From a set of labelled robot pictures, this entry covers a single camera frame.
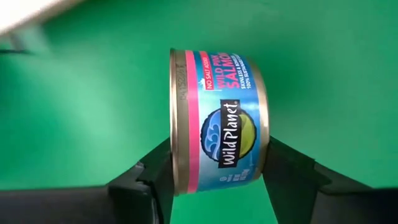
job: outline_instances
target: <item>logo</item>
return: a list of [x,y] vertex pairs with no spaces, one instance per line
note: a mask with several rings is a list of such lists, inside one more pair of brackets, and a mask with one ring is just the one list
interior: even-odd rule
[[218,162],[218,168],[236,167],[253,148],[256,133],[252,118],[241,109],[239,100],[220,100],[220,109],[203,123],[201,147],[210,159]]

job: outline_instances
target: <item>canned salmon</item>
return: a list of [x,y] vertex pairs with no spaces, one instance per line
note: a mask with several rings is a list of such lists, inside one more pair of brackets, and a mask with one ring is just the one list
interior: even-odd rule
[[258,179],[269,122],[255,64],[238,54],[172,49],[170,139],[176,195]]

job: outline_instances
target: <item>gold can rim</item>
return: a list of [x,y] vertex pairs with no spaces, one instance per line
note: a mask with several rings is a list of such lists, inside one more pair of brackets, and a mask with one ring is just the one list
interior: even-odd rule
[[178,192],[178,144],[177,144],[177,87],[175,73],[175,49],[170,49],[170,148],[172,153],[172,166],[174,177],[174,194]]
[[267,90],[257,64],[248,59],[249,66],[252,69],[254,82],[256,83],[257,95],[259,98],[260,125],[261,125],[261,146],[259,150],[259,162],[253,180],[260,178],[264,164],[266,163],[267,147],[269,144],[269,108]]

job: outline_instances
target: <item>salmon can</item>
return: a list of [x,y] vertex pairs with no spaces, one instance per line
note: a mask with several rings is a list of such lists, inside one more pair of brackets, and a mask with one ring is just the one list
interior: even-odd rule
[[258,179],[269,142],[267,95],[238,54],[170,51],[170,139],[175,194]]

